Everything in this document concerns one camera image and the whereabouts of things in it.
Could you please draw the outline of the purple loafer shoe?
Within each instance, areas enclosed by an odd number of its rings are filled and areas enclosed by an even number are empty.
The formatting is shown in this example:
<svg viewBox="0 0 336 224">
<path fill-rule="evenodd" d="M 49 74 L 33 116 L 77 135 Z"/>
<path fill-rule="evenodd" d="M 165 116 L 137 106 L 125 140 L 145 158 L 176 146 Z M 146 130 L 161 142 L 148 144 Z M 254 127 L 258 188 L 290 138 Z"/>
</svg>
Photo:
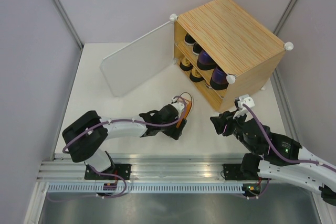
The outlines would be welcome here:
<svg viewBox="0 0 336 224">
<path fill-rule="evenodd" d="M 210 85 L 214 90 L 224 90 L 228 87 L 228 81 L 226 79 L 227 74 L 217 66 L 211 76 Z"/>
<path fill-rule="evenodd" d="M 217 64 L 210 55 L 202 50 L 198 56 L 197 67 L 203 71 L 215 69 Z"/>
</svg>

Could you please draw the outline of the black canvas sneaker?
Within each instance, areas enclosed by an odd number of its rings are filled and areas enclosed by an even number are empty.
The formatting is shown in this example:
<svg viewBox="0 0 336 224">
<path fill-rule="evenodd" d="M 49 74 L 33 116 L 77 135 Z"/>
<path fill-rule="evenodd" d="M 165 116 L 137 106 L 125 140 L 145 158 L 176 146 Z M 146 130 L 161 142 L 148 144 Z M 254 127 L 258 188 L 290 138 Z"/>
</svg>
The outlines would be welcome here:
<svg viewBox="0 0 336 224">
<path fill-rule="evenodd" d="M 195 44 L 195 39 L 187 33 L 184 37 L 184 43 L 188 46 L 193 46 Z"/>
<path fill-rule="evenodd" d="M 198 56 L 202 52 L 202 50 L 202 47 L 197 42 L 195 42 L 192 48 L 192 53 Z"/>
</svg>

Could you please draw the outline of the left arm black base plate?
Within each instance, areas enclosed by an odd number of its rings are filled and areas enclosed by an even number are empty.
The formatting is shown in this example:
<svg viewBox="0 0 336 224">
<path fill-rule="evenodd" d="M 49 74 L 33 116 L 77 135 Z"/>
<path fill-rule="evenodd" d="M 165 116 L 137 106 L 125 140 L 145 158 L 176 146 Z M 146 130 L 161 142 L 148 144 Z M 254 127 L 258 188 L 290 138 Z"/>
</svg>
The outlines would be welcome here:
<svg viewBox="0 0 336 224">
<path fill-rule="evenodd" d="M 119 180 L 118 178 L 115 178 L 114 176 L 110 176 L 110 174 L 115 174 L 120 177 L 122 177 L 124 180 L 129 180 L 131 175 L 131 164 L 115 164 L 114 168 L 108 168 L 102 173 L 109 174 L 108 175 L 99 175 L 96 172 L 93 171 L 93 169 L 86 165 L 86 171 L 84 175 L 85 180 Z"/>
</svg>

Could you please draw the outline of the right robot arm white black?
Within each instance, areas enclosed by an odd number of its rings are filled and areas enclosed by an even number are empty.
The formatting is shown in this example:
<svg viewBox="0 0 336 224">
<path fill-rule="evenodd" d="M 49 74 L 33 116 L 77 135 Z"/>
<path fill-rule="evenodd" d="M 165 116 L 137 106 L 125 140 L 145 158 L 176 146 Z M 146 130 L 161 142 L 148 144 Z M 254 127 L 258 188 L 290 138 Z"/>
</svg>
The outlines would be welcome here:
<svg viewBox="0 0 336 224">
<path fill-rule="evenodd" d="M 226 111 L 210 121 L 218 135 L 234 136 L 247 149 L 240 164 L 223 166 L 226 180 L 275 179 L 319 195 L 335 205 L 335 166 L 323 161 L 299 142 L 263 125 L 254 115 Z"/>
</svg>

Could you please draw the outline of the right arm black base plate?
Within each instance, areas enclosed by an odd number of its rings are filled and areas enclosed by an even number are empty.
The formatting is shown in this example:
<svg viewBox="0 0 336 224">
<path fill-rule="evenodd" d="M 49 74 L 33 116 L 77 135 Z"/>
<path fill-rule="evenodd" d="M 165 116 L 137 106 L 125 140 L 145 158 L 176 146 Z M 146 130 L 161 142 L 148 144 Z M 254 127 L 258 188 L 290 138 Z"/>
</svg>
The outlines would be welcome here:
<svg viewBox="0 0 336 224">
<path fill-rule="evenodd" d="M 240 170 L 240 164 L 223 164 L 221 176 L 227 181 L 245 180 L 245 176 Z"/>
</svg>

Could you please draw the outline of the wooden two-shelf shoe cabinet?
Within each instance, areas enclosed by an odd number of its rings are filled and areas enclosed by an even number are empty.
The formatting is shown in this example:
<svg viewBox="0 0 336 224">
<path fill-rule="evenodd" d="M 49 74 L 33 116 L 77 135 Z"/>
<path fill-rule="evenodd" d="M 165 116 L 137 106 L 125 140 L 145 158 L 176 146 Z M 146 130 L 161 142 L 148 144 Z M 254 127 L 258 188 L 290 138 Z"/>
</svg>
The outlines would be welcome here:
<svg viewBox="0 0 336 224">
<path fill-rule="evenodd" d="M 213 0 L 180 15 L 172 14 L 174 57 L 188 59 L 203 81 L 195 86 L 217 112 L 233 107 L 234 99 L 259 91 L 271 77 L 293 43 L 283 42 L 233 0 Z M 184 42 L 191 35 L 227 74 L 223 90 L 206 87 L 213 70 L 197 66 L 192 46 Z"/>
</svg>

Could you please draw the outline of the gold heeled shoe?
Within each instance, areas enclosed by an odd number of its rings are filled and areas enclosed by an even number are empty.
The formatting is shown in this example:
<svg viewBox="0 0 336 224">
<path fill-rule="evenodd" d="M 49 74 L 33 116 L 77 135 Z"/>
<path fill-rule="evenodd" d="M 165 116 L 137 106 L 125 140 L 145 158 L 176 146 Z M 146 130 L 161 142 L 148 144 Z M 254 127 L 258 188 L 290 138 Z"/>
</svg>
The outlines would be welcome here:
<svg viewBox="0 0 336 224">
<path fill-rule="evenodd" d="M 189 78 L 192 82 L 198 83 L 202 82 L 204 80 L 203 76 L 198 72 L 198 70 L 193 67 L 192 70 L 190 71 Z"/>
<path fill-rule="evenodd" d="M 190 71 L 193 69 L 193 65 L 191 64 L 191 62 L 188 60 L 187 57 L 183 57 L 179 63 L 179 67 L 183 70 L 183 71 Z"/>
</svg>

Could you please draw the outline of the orange canvas sneaker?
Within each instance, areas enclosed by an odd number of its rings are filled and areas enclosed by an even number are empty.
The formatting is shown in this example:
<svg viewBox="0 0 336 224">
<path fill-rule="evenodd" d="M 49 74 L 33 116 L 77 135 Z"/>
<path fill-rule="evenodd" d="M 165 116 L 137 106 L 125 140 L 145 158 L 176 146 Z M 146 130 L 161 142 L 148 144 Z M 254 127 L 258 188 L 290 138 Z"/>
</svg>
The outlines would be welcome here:
<svg viewBox="0 0 336 224">
<path fill-rule="evenodd" d="M 205 85 L 206 85 L 206 87 L 207 87 L 208 89 L 212 89 L 212 86 L 210 85 L 209 82 L 205 81 Z"/>
<path fill-rule="evenodd" d="M 182 124 L 182 120 L 183 119 L 187 119 L 188 115 L 190 114 L 190 112 L 192 110 L 192 107 L 193 107 L 193 97 L 188 92 L 182 92 L 177 97 L 183 99 L 184 100 L 184 104 L 185 104 L 184 112 L 181 115 L 178 116 L 178 122 L 177 122 L 176 128 L 179 128 L 180 125 Z"/>
</svg>

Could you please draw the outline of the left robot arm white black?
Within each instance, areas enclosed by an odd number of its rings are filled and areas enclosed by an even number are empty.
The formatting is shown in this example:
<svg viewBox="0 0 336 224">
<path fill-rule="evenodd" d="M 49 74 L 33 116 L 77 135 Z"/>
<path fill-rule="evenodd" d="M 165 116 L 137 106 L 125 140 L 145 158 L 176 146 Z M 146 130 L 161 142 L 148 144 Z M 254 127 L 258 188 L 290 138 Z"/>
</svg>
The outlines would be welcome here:
<svg viewBox="0 0 336 224">
<path fill-rule="evenodd" d="M 86 163 L 102 179 L 110 179 L 114 175 L 115 164 L 110 155 L 100 149 L 104 141 L 122 137 L 149 137 L 158 133 L 178 140 L 190 110 L 190 104 L 173 102 L 160 110 L 121 119 L 103 118 L 91 110 L 62 132 L 65 141 L 62 152 L 69 154 L 74 163 Z"/>
</svg>

